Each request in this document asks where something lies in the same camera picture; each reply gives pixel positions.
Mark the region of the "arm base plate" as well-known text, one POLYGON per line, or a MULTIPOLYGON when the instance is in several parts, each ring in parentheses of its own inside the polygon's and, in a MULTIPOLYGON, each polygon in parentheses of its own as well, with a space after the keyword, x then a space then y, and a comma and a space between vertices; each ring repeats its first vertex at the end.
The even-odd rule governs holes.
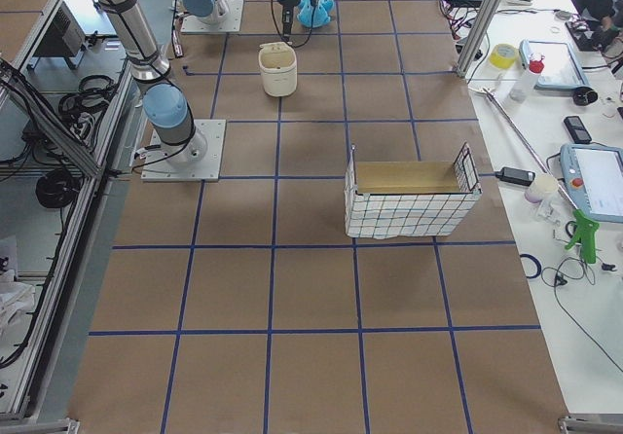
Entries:
POLYGON ((183 34, 239 32, 244 0, 182 0, 183 34))
POLYGON ((140 177, 145 182, 217 182, 226 133, 225 120, 195 119, 196 133, 189 145, 174 157, 163 161, 178 148, 164 145, 149 151, 140 177))

